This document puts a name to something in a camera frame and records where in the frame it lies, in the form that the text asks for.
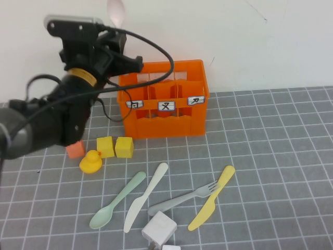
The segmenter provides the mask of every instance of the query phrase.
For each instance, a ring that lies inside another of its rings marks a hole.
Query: rubber duck
[[[102,167],[102,159],[96,150],[90,150],[80,162],[80,169],[84,173],[94,173]]]

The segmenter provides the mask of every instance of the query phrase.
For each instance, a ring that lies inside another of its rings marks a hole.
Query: power adapter
[[[177,223],[161,211],[158,211],[145,228],[143,228],[142,235],[148,241],[152,242],[152,248],[150,247],[150,249],[154,247],[162,249],[163,244],[170,239],[176,229]]]
[[[181,250],[181,247],[180,246],[164,245],[162,250]]]

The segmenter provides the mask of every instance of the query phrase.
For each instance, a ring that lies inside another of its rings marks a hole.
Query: gray fork
[[[162,202],[160,204],[153,205],[148,209],[148,214],[150,216],[154,216],[158,211],[161,211],[161,212],[167,211],[167,210],[177,206],[178,204],[183,203],[183,202],[187,201],[188,199],[192,199],[194,197],[205,198],[205,197],[211,195],[212,193],[214,193],[214,191],[218,188],[219,188],[219,185],[218,185],[217,181],[214,181],[212,183],[209,183],[205,186],[202,186],[202,187],[196,189],[195,191],[193,191],[191,193],[179,196],[174,199],[170,199],[170,200]]]

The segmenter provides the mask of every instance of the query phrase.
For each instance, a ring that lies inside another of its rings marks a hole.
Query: orange plastic crate
[[[169,62],[148,62],[141,73],[119,77],[121,86],[160,77]],[[126,136],[134,139],[205,134],[209,90],[202,60],[176,61],[168,79],[147,87],[128,90],[133,110],[124,120]],[[129,112],[130,99],[118,92],[122,117]]]

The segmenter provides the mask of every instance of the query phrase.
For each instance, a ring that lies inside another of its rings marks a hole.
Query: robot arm
[[[103,90],[107,79],[141,72],[143,68],[142,57],[131,59],[123,55],[126,34],[112,28],[106,31],[98,19],[48,16],[45,27],[50,35],[62,39],[63,50],[59,54],[67,74],[46,98],[10,100],[7,108],[0,109],[2,159],[79,141],[91,106],[99,93],[107,92]],[[173,61],[168,58],[171,73]],[[117,90],[134,87],[118,87]]]

